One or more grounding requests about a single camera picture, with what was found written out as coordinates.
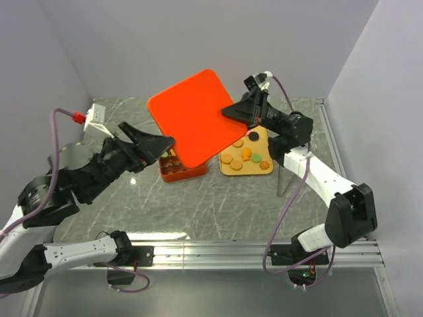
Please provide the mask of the orange tin lid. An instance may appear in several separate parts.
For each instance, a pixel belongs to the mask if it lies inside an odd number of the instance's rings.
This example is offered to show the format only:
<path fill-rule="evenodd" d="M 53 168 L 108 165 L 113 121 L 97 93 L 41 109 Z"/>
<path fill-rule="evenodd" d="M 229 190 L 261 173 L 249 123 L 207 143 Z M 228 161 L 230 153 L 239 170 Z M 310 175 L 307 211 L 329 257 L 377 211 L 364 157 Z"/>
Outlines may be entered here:
<path fill-rule="evenodd" d="M 245 124 L 221 114 L 232 104 L 217 74 L 204 69 L 152 96 L 147 109 L 162 134 L 174 138 L 182 164 L 195 168 L 246 134 Z"/>

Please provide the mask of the metal tongs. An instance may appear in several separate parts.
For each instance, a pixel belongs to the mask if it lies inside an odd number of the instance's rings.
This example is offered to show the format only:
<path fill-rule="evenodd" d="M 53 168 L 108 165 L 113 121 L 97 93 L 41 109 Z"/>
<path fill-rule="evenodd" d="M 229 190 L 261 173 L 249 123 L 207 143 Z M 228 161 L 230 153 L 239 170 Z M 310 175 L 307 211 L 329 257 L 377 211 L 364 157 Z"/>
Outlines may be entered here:
<path fill-rule="evenodd" d="M 282 198 L 296 183 L 297 176 L 282 166 L 278 167 L 277 197 Z"/>

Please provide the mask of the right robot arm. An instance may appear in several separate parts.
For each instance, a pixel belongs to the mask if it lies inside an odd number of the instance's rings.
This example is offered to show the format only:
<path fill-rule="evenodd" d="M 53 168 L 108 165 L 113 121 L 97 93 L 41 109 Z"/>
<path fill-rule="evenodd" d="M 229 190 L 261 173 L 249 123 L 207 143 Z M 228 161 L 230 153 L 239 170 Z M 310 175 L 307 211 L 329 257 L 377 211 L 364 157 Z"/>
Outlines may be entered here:
<path fill-rule="evenodd" d="M 283 113 L 271 106 L 267 97 L 266 90 L 255 88 L 221 113 L 248 127 L 259 125 L 276 133 L 268 140 L 271 158 L 300 177 L 328 207 L 323 224 L 292 237 L 292 260 L 305 264 L 320 250 L 345 248 L 375 231 L 377 215 L 372 189 L 341 177 L 313 155 L 309 149 L 313 120 L 300 112 Z"/>

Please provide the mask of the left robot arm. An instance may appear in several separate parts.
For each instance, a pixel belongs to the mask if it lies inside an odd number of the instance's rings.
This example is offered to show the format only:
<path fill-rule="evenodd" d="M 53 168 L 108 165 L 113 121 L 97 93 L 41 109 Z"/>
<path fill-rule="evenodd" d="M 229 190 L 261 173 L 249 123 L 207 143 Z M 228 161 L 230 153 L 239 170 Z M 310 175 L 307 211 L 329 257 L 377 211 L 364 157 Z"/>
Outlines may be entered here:
<path fill-rule="evenodd" d="M 124 231 L 77 244 L 55 244 L 64 219 L 90 205 L 125 172 L 138 173 L 159 160 L 174 138 L 142 132 L 126 122 L 118 126 L 129 141 L 104 138 L 94 152 L 69 143 L 49 157 L 50 170 L 29 182 L 1 233 L 1 294 L 27 291 L 59 271 L 82 265 L 121 266 L 133 257 Z"/>

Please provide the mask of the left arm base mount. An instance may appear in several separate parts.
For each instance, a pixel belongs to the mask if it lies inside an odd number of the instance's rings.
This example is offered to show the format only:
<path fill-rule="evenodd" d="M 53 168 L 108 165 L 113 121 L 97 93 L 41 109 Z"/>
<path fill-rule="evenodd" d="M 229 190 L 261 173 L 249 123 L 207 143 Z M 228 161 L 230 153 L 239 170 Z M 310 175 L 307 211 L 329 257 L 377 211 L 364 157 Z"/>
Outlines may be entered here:
<path fill-rule="evenodd" d="M 125 259 L 124 262 L 112 262 L 111 265 L 135 272 L 138 269 L 151 267 L 153 265 L 154 256 L 153 246 L 134 246 L 131 254 Z M 123 272 L 109 266 L 106 268 L 106 280 L 113 287 L 129 287 L 135 281 L 136 275 L 134 274 Z"/>

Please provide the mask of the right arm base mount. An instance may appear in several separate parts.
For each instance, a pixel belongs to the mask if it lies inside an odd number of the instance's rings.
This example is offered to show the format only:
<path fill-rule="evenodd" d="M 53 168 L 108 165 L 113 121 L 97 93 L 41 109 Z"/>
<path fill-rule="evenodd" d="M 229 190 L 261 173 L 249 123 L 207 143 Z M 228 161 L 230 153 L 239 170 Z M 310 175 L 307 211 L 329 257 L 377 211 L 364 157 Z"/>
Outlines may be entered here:
<path fill-rule="evenodd" d="M 317 253 L 318 250 L 313 252 L 305 252 L 300 249 L 296 250 L 291 244 L 272 244 L 267 256 L 270 257 L 273 266 L 293 265 L 310 256 L 314 256 L 314 258 L 310 259 L 305 264 L 329 264 L 329 257 L 326 252 L 316 256 Z"/>

